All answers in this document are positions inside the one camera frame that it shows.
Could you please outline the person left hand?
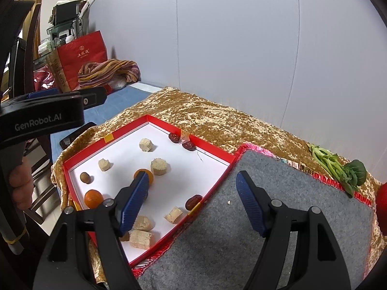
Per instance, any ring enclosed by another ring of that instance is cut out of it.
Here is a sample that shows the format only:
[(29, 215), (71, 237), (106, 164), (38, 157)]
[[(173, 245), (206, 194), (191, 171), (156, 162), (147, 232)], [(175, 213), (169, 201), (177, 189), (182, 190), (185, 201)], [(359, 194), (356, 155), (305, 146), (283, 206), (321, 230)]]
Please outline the person left hand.
[(10, 173), (9, 184), (13, 187), (12, 199), (17, 208), (20, 210), (30, 208), (33, 195), (33, 177), (27, 157), (24, 156), (21, 165)]

